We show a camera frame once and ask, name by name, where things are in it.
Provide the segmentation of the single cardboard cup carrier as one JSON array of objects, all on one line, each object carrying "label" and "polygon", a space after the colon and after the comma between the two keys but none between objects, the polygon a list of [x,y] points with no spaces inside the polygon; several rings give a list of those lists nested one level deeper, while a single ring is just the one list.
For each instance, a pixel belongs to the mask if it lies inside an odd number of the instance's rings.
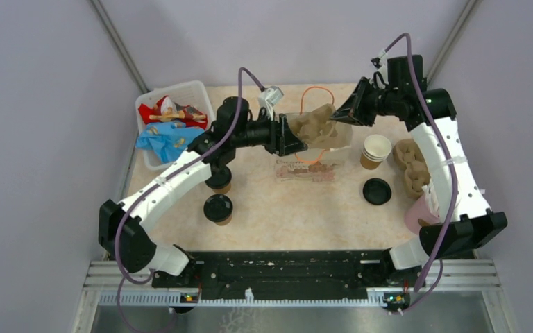
[{"label": "single cardboard cup carrier", "polygon": [[336,149],[347,145],[346,131],[330,119],[336,111],[333,104],[327,103],[319,108],[293,117],[289,121],[292,133],[309,148]]}]

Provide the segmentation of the paper takeout bag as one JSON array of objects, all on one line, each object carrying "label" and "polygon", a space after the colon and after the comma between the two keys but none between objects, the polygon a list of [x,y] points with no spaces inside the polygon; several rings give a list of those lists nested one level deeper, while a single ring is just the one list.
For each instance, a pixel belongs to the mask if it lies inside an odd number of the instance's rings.
[{"label": "paper takeout bag", "polygon": [[[321,90],[330,95],[327,103],[335,107],[335,96],[327,87],[311,86],[301,95],[298,112],[287,115],[290,121],[300,114],[311,112],[320,106],[307,100],[307,95],[311,92]],[[279,157],[274,164],[276,180],[279,182],[303,181],[303,182],[332,182],[339,170],[345,165],[350,157],[350,144],[353,139],[353,128],[347,124],[339,123],[346,131],[347,145],[336,149],[309,148],[306,151]]]}]

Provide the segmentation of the stack of paper cups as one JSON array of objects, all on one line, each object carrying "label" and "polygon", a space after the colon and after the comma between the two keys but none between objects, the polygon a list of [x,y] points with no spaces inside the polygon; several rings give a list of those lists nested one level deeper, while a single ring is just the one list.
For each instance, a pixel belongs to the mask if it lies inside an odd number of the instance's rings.
[{"label": "stack of paper cups", "polygon": [[360,164],[368,170],[376,169],[392,151],[391,141],[383,135],[369,135],[363,143]]}]

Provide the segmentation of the black cup lid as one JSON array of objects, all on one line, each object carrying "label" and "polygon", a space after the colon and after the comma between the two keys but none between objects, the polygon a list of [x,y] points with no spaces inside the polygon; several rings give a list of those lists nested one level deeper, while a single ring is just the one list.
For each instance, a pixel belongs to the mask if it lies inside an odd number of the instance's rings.
[{"label": "black cup lid", "polygon": [[211,222],[219,221],[232,215],[233,203],[224,194],[214,194],[205,201],[203,213],[207,220]]},{"label": "black cup lid", "polygon": [[228,183],[231,183],[232,172],[227,166],[223,166],[217,171],[213,171],[212,175],[205,181],[205,184],[211,189],[220,188]]}]

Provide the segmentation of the brown paper cup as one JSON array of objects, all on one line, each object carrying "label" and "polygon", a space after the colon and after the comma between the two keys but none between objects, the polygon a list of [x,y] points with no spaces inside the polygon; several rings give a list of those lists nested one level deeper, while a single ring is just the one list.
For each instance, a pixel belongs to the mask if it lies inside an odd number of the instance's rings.
[{"label": "brown paper cup", "polygon": [[224,186],[222,186],[220,188],[213,188],[212,187],[212,191],[215,194],[227,194],[230,190],[231,190],[231,183],[228,183],[227,185],[224,185]]},{"label": "brown paper cup", "polygon": [[214,224],[218,226],[225,226],[228,225],[232,220],[232,215],[227,216],[224,219],[220,219],[219,221],[215,221]]}]

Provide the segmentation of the black lid stack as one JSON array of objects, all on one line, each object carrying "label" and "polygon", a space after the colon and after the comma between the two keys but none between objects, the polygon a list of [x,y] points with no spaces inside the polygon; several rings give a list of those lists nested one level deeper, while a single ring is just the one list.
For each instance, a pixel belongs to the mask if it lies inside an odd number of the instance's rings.
[{"label": "black lid stack", "polygon": [[368,179],[362,188],[364,199],[372,205],[384,205],[391,200],[389,183],[381,178]]}]

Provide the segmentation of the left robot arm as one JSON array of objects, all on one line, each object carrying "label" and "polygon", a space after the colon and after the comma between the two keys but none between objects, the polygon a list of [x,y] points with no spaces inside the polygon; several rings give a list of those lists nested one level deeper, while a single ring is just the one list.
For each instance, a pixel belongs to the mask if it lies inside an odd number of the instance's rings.
[{"label": "left robot arm", "polygon": [[157,245],[149,236],[160,217],[231,162],[238,148],[262,146],[278,156],[307,150],[285,115],[270,117],[261,110],[258,118],[250,119],[249,113],[248,101],[242,97],[224,99],[208,129],[160,176],[118,203],[109,199],[101,205],[99,243],[115,259],[122,275],[162,271],[179,287],[191,284],[195,276],[192,257],[177,245]]}]

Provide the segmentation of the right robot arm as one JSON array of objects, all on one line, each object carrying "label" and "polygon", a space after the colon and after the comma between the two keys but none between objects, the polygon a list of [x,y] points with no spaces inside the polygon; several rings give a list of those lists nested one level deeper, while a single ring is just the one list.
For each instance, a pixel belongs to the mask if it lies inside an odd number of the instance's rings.
[{"label": "right robot arm", "polygon": [[449,93],[427,89],[422,56],[412,60],[414,78],[405,56],[373,58],[373,77],[361,78],[331,117],[354,126],[372,126],[378,116],[399,118],[421,150],[440,221],[448,223],[446,229],[441,224],[423,227],[417,238],[383,252],[379,276],[389,286],[399,285],[409,268],[483,247],[508,225],[505,213],[491,209],[474,179]]}]

